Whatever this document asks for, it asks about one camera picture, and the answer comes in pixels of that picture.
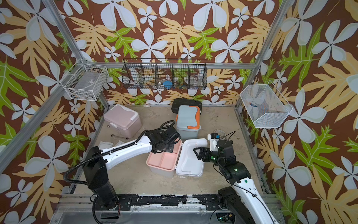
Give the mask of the white and salmon first aid box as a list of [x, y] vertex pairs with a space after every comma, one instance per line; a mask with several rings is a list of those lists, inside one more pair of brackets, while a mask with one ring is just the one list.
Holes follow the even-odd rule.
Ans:
[[203, 174], [204, 162], [197, 159], [194, 149], [207, 147], [205, 139], [191, 139], [179, 141], [174, 145], [172, 153], [150, 153], [146, 165], [159, 175], [173, 177], [180, 176], [200, 177]]

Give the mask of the white gauze packet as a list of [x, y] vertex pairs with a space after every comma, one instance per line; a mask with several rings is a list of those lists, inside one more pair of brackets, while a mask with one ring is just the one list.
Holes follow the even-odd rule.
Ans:
[[118, 146], [121, 146], [121, 145], [123, 145], [123, 144], [125, 144], [125, 142], [123, 142], [123, 141], [118, 141], [118, 143], [117, 143], [115, 146], [118, 147]]
[[99, 149], [106, 149], [106, 148], [111, 148], [113, 146], [112, 142], [104, 142], [104, 141], [100, 141], [98, 147]]

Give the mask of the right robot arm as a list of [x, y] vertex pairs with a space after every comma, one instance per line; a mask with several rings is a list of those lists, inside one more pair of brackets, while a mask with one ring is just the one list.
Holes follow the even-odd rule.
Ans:
[[278, 223], [260, 196], [246, 166], [237, 161], [232, 141], [214, 140], [209, 148], [196, 147], [193, 152], [198, 160], [217, 166], [219, 173], [230, 184], [218, 191], [218, 202], [221, 208], [234, 214], [236, 223]]

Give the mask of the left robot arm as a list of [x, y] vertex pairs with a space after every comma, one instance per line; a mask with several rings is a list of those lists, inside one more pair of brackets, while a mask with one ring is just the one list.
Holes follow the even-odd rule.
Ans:
[[174, 124], [175, 121], [170, 120], [154, 130], [144, 130], [137, 139], [117, 147], [91, 148], [84, 160], [65, 172], [64, 181], [86, 185], [105, 209], [116, 208], [118, 196], [110, 184], [108, 170], [141, 154], [172, 153], [181, 139]]

